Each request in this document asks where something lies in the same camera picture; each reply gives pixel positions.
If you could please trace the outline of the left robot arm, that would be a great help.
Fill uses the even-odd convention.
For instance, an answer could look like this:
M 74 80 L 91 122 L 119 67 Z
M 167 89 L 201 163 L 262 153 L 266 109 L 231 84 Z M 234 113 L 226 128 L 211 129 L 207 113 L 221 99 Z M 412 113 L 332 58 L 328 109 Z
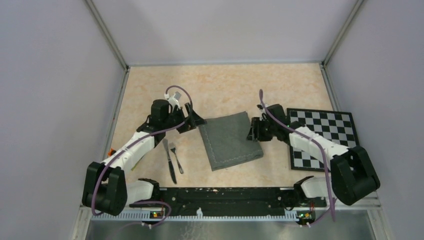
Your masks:
M 205 125 L 207 122 L 186 103 L 188 116 L 177 100 L 156 99 L 150 115 L 139 126 L 131 139 L 102 162 L 92 162 L 86 170 L 82 205 L 91 208 L 95 216 L 106 213 L 120 214 L 126 205 L 143 201 L 154 207 L 160 202 L 160 193 L 148 180 L 126 182 L 126 174 L 166 136 L 176 129 L 180 134 Z

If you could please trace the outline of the grey cloth napkin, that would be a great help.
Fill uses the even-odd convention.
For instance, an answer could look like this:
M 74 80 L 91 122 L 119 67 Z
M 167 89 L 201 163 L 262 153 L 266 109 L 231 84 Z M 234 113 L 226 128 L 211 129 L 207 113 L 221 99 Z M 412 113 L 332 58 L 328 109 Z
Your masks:
M 246 111 L 209 118 L 199 127 L 212 171 L 260 159 L 264 151 L 259 142 L 247 140 L 251 122 Z

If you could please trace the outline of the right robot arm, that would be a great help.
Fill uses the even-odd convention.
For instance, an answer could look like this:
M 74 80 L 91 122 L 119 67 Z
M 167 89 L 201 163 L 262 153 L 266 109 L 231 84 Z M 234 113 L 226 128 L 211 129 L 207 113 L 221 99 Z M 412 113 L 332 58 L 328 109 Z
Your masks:
M 264 108 L 251 119 L 247 139 L 277 139 L 289 146 L 291 168 L 327 172 L 307 176 L 294 184 L 293 200 L 307 206 L 313 198 L 332 196 L 351 206 L 381 187 L 367 150 L 360 146 L 350 112 L 288 108 L 280 104 Z

